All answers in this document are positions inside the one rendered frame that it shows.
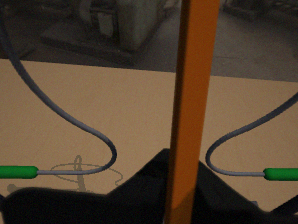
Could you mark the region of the orange handle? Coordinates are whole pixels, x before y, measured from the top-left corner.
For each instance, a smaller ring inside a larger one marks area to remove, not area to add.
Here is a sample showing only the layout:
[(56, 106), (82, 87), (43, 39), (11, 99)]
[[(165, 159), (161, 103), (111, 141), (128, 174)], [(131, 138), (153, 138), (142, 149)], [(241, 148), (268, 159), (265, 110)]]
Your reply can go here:
[(182, 0), (164, 224), (190, 224), (220, 0)]

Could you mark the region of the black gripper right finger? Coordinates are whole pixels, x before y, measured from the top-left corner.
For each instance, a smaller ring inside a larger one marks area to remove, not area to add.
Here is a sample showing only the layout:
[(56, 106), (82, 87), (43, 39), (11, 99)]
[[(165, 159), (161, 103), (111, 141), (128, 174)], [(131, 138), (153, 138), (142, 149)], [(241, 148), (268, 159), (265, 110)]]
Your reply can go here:
[(263, 211), (199, 160), (190, 224), (298, 224), (298, 215)]

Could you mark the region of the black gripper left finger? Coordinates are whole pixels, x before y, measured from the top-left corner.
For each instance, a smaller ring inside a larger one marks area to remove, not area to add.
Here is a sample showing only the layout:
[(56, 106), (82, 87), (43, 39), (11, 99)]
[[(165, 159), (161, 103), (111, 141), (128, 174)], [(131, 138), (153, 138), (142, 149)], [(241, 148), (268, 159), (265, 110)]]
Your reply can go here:
[(3, 224), (163, 224), (170, 149), (108, 194), (28, 187), (6, 196)]

